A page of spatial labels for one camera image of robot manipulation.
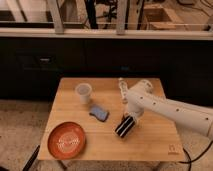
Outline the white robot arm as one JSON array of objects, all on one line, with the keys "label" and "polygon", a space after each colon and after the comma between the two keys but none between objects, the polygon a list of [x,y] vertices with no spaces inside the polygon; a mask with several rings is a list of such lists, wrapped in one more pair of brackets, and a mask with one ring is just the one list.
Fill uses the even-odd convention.
[{"label": "white robot arm", "polygon": [[152,90],[148,80],[140,80],[127,91],[130,116],[139,118],[148,109],[213,140],[213,108],[159,97]]}]

